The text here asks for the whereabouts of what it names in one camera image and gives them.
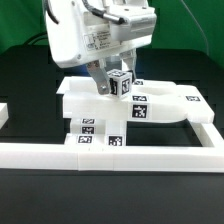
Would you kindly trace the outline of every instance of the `cable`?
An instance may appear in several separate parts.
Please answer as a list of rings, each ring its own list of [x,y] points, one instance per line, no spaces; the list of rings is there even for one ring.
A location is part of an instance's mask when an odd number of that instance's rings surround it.
[[[88,3],[88,0],[82,0],[82,2],[83,2],[83,5],[86,7],[86,9],[88,11],[90,11],[94,16],[98,16],[102,19],[106,19],[108,21],[111,21],[111,22],[119,24],[119,25],[125,23],[125,20],[123,18],[108,14],[108,13],[106,13],[106,11],[99,10],[99,9],[91,6]]]
[[[59,24],[58,19],[55,17],[55,15],[53,14],[50,4],[49,4],[49,0],[43,0],[43,6],[44,6],[44,10],[47,11],[48,16],[51,18],[51,20],[56,23]]]
[[[44,36],[46,36],[46,35],[47,35],[47,32],[38,33],[38,34],[36,34],[36,35],[30,37],[27,41],[25,41],[25,42],[23,43],[23,45],[28,45],[28,44],[30,44],[32,41],[36,41],[36,40],[38,40],[38,38],[44,37]]]
[[[90,11],[90,12],[92,12],[92,10],[93,10],[93,6],[91,6],[89,3],[88,3],[88,0],[82,0],[82,2],[83,2],[83,5]]]
[[[202,35],[202,37],[204,39],[204,42],[205,42],[206,54],[209,56],[209,43],[208,43],[208,39],[207,39],[207,37],[205,35],[204,30],[202,29],[201,25],[199,24],[199,22],[197,21],[197,19],[195,18],[195,16],[191,12],[191,10],[189,9],[189,7],[185,3],[185,1],[184,0],[180,0],[180,2],[183,4],[184,8],[187,10],[187,12],[189,13],[189,15],[191,16],[191,18],[195,22],[196,26],[198,27],[199,31],[201,32],[201,35]]]
[[[35,45],[37,42],[39,42],[41,40],[48,40],[48,38],[47,37],[38,38],[37,40],[33,41],[33,43],[31,45]]]

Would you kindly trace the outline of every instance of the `white frame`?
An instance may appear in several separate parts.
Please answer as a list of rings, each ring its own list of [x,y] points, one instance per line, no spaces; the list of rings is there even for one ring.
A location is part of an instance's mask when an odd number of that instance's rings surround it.
[[[224,140],[215,126],[191,125],[203,147],[93,145],[74,148],[71,145],[0,143],[0,168],[224,172]]]

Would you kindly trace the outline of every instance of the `stacked white blocks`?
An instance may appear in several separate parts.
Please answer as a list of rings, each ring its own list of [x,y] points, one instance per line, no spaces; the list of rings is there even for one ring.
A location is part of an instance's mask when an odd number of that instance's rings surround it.
[[[86,148],[94,145],[125,146],[125,121],[105,121],[97,119],[72,119],[66,145],[80,145]]]
[[[58,91],[64,94],[63,117],[72,119],[65,144],[125,146],[127,121],[213,122],[214,112],[194,86],[142,79],[132,84],[131,73],[115,69],[108,75],[114,86],[106,96],[98,94],[90,77],[63,81]],[[80,117],[95,123],[83,124]]]

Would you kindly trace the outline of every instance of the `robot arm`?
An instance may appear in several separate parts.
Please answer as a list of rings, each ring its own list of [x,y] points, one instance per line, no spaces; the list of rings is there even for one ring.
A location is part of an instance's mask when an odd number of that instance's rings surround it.
[[[147,0],[43,3],[53,60],[61,68],[87,64],[100,94],[110,93],[105,58],[120,55],[122,69],[134,72],[135,49],[151,42],[156,15]]]

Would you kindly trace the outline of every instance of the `black table surface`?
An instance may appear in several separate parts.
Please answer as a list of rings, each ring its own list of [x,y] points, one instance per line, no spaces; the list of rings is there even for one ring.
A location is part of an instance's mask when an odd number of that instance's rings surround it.
[[[196,86],[224,137],[222,68],[193,50],[137,53],[138,78]],[[69,125],[62,118],[62,97],[55,93],[64,74],[86,75],[86,70],[59,69],[46,46],[16,46],[0,56],[0,102],[9,109],[0,142],[63,144]],[[127,145],[201,146],[187,121],[129,123]],[[223,208],[223,174],[0,170],[3,224],[219,224]]]

